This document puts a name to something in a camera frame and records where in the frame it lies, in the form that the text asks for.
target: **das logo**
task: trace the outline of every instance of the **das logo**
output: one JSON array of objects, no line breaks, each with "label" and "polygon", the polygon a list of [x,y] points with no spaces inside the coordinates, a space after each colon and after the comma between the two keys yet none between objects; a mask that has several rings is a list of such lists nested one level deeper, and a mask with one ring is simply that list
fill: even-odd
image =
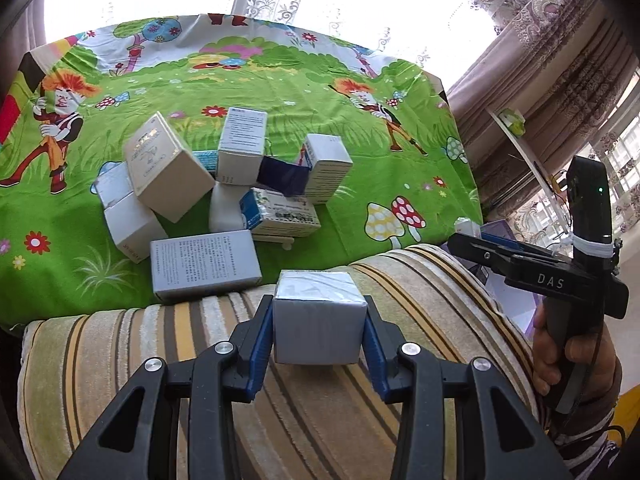
[{"label": "das logo", "polygon": [[547,277],[544,274],[542,274],[542,272],[540,272],[540,274],[538,275],[538,283],[540,285],[545,285],[547,288],[560,289],[562,288],[563,282],[564,282],[564,279],[562,278],[554,278],[553,276]]}]

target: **finger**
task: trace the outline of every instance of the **finger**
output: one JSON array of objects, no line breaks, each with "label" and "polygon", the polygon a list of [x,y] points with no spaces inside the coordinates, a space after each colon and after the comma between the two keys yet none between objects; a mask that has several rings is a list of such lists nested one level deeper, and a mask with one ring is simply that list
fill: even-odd
[{"label": "finger", "polygon": [[577,335],[567,341],[564,354],[569,361],[590,364],[596,349],[597,334]]},{"label": "finger", "polygon": [[533,367],[538,376],[548,384],[560,382],[560,370],[555,365],[548,365],[540,360],[534,360]]},{"label": "finger", "polygon": [[552,365],[559,358],[559,351],[556,342],[549,335],[549,332],[536,329],[533,334],[533,355],[546,364]]},{"label": "finger", "polygon": [[550,390],[550,386],[547,382],[540,378],[540,376],[535,372],[533,372],[533,387],[542,396],[548,394]]},{"label": "finger", "polygon": [[546,326],[545,305],[540,303],[536,307],[536,313],[533,315],[533,327],[544,328]]}]

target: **white bottle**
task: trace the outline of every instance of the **white bottle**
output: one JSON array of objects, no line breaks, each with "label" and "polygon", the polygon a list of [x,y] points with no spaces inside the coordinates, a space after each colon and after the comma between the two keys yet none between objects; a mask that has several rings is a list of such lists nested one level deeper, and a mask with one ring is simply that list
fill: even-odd
[{"label": "white bottle", "polygon": [[240,199],[251,186],[232,186],[216,182],[209,206],[209,232],[226,233],[245,229],[240,212]]}]

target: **medicine box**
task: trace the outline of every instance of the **medicine box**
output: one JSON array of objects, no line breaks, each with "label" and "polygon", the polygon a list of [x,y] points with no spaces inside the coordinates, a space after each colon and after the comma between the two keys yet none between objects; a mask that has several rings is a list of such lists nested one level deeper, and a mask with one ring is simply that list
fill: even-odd
[{"label": "medicine box", "polygon": [[94,187],[103,208],[107,209],[119,202],[133,191],[127,165],[121,162],[99,175],[95,179]]},{"label": "medicine box", "polygon": [[262,279],[247,230],[154,242],[151,276],[154,294],[166,302],[240,291]]},{"label": "medicine box", "polygon": [[267,112],[229,108],[218,144],[218,182],[255,185],[264,155],[266,126]]},{"label": "medicine box", "polygon": [[353,161],[340,137],[308,134],[300,150],[298,165],[311,168],[305,196],[313,204],[323,204],[334,195]]},{"label": "medicine box", "polygon": [[273,297],[275,360],[358,362],[367,301],[346,272],[283,270]]},{"label": "medicine box", "polygon": [[303,237],[320,228],[316,210],[304,196],[252,187],[240,200],[240,211],[255,235]]},{"label": "medicine box", "polygon": [[113,243],[134,263],[148,258],[153,240],[167,238],[154,212],[140,202],[135,193],[129,193],[105,209],[104,218]]},{"label": "medicine box", "polygon": [[213,177],[156,112],[124,145],[140,202],[177,222],[213,185]]}]

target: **red flower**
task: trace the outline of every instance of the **red flower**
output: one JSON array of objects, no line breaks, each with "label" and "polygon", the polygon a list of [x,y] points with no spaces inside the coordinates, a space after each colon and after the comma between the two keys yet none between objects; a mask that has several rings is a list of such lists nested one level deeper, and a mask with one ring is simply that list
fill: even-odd
[{"label": "red flower", "polygon": [[202,114],[207,117],[224,117],[226,115],[226,108],[222,106],[207,106],[202,109]]},{"label": "red flower", "polygon": [[43,236],[40,231],[38,231],[37,234],[31,231],[26,235],[24,240],[24,245],[27,247],[27,250],[31,251],[33,254],[42,254],[43,251],[48,253],[50,244],[51,242],[47,241],[47,237]]}]

